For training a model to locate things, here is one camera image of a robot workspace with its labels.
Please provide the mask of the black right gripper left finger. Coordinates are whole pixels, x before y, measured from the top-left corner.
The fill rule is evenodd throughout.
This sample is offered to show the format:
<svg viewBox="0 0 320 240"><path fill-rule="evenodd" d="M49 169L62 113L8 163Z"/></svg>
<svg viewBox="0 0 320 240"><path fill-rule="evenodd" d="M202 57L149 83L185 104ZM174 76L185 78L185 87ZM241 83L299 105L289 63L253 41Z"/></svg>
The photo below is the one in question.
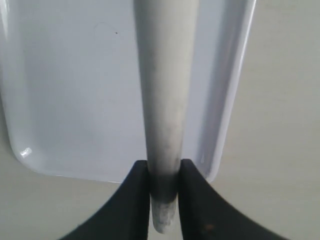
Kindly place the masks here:
<svg viewBox="0 0 320 240"><path fill-rule="evenodd" d="M146 240L150 217L147 162L138 160L112 197L63 240Z"/></svg>

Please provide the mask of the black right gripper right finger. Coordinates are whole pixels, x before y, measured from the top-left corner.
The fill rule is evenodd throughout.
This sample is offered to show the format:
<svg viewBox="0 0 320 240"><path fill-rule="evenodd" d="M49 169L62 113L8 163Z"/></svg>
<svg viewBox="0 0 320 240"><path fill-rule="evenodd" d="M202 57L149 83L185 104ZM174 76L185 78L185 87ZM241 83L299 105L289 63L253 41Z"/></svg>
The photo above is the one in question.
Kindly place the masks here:
<svg viewBox="0 0 320 240"><path fill-rule="evenodd" d="M190 159L178 177L178 208L185 240L281 240L221 197Z"/></svg>

